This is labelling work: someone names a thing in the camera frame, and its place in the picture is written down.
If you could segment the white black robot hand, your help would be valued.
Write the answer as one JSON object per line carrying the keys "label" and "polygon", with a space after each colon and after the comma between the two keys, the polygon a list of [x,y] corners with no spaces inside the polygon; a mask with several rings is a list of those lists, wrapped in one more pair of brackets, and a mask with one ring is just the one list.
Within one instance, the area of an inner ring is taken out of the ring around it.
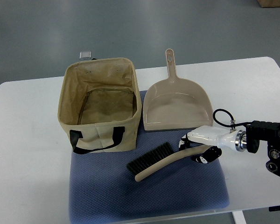
{"label": "white black robot hand", "polygon": [[209,146],[203,153],[194,153],[192,156],[193,161],[208,164],[220,157],[223,149],[241,152],[240,138],[240,131],[231,132],[224,128],[201,126],[181,137],[178,148],[180,151],[189,149],[192,143]]}

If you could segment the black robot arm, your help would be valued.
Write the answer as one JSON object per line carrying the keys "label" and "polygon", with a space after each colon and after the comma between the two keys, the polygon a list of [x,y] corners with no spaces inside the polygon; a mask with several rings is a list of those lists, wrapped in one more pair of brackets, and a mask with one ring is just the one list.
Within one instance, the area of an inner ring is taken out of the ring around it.
{"label": "black robot arm", "polygon": [[[229,125],[219,122],[216,118],[217,112],[225,112],[231,118]],[[260,141],[267,142],[267,156],[269,161],[266,169],[280,177],[280,123],[257,121],[236,124],[232,114],[225,109],[216,109],[213,112],[213,120],[223,127],[230,128],[235,133],[235,141],[232,143],[237,151],[248,151],[257,153]]]}

